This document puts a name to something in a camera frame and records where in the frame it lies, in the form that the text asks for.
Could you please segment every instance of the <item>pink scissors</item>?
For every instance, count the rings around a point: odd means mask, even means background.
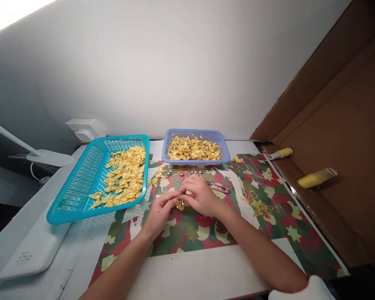
[[[224,194],[229,194],[229,188],[228,187],[224,187],[224,186],[218,185],[216,183],[211,183],[209,181],[206,181],[205,183],[208,184],[210,189],[217,190],[218,192],[222,192]]]

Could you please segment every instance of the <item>purple plastic container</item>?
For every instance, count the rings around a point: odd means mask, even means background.
[[[190,137],[191,139],[194,136],[200,138],[201,135],[204,136],[205,140],[208,140],[212,143],[217,143],[219,149],[222,153],[221,160],[170,160],[168,155],[168,149],[171,144],[171,138],[175,136],[179,137]],[[169,129],[166,132],[164,145],[162,147],[162,160],[171,165],[220,165],[222,163],[228,163],[230,161],[230,155],[228,148],[225,143],[224,136],[219,131],[215,130],[197,130],[197,129]]]

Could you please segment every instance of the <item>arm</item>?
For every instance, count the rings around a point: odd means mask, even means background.
[[[177,196],[177,192],[169,192],[155,199],[142,230],[84,292],[80,300],[126,298],[143,265],[150,245],[164,228],[169,212],[176,205],[174,198]]]
[[[202,176],[186,178],[179,192],[186,190],[194,192],[196,199],[188,195],[180,198],[199,213],[220,220],[268,285],[284,293],[295,293],[308,285],[308,279],[300,268],[261,231],[216,197]]]

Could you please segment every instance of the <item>brown cardboard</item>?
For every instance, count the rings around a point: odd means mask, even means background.
[[[251,139],[273,140],[375,36],[375,6],[371,2],[352,1]]]
[[[354,0],[251,138],[294,154],[276,160],[349,267],[375,263],[375,6]],[[304,190],[297,180],[338,176]]]
[[[279,149],[278,146],[264,147],[267,154]],[[304,174],[289,157],[273,160],[272,163],[294,188],[298,195],[297,199],[347,266],[357,267],[375,263],[375,257],[369,247],[322,194],[316,188],[306,190],[297,183]]]

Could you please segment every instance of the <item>yellow tube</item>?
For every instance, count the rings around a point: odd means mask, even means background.
[[[332,168],[325,168],[318,172],[309,174],[298,181],[298,184],[301,185],[303,188],[311,188],[321,183],[325,182],[326,180],[334,177],[337,175],[337,172]]]
[[[270,160],[278,159],[278,158],[283,158],[289,155],[293,154],[293,149],[291,148],[283,148],[280,149],[279,151],[276,151],[275,153],[269,155]]]

